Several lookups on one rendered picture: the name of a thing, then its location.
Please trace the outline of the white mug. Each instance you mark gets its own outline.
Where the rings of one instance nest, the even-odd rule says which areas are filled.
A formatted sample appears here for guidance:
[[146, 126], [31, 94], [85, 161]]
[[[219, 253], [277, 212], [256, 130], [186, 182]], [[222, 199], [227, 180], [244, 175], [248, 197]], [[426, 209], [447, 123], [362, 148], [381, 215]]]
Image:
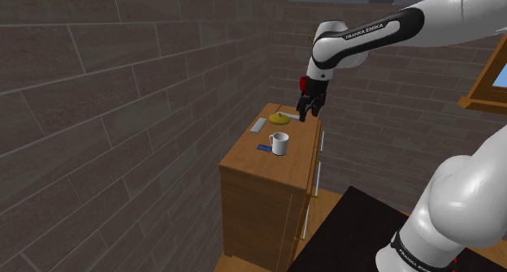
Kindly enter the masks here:
[[277, 156], [284, 156], [287, 153], [289, 135], [284, 132], [276, 132], [269, 136], [271, 152]]

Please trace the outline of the wooden chest of drawers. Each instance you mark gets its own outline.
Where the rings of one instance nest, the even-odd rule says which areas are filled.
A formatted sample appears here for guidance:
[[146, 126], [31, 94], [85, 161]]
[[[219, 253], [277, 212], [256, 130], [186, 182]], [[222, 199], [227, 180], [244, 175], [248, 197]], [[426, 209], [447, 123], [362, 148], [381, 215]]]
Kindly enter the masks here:
[[[292, 264], [312, 195], [321, 133], [319, 118], [265, 123], [246, 130], [219, 163], [223, 252], [271, 272]], [[289, 135], [284, 156], [258, 150], [269, 136]]]

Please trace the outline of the dark robot stand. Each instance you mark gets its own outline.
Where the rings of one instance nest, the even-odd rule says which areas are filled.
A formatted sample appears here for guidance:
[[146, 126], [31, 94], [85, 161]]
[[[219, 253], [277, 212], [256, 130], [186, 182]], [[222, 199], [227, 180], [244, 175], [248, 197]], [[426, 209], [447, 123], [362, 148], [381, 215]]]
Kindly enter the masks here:
[[408, 216], [350, 186], [287, 272], [378, 272], [375, 255]]

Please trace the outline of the wooden framed window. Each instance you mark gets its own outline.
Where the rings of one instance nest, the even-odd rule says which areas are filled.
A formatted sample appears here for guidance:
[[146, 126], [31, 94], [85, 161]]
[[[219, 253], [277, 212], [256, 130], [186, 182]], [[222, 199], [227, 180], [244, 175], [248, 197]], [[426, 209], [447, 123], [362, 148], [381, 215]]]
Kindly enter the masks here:
[[461, 97], [458, 105], [468, 110], [507, 114], [507, 87], [494, 85], [505, 65], [507, 65], [507, 33], [503, 35], [468, 95]]

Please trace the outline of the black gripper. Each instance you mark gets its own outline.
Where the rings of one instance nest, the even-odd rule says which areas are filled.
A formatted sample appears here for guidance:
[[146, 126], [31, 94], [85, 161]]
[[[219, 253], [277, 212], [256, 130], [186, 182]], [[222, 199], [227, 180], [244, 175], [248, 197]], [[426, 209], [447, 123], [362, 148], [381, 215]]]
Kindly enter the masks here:
[[325, 105], [327, 86], [327, 80], [314, 80], [310, 77], [305, 78], [305, 96], [300, 96], [299, 102], [297, 103], [297, 112], [299, 113], [299, 120], [301, 122], [306, 120], [307, 112], [310, 109], [314, 117], [319, 116], [319, 111]]

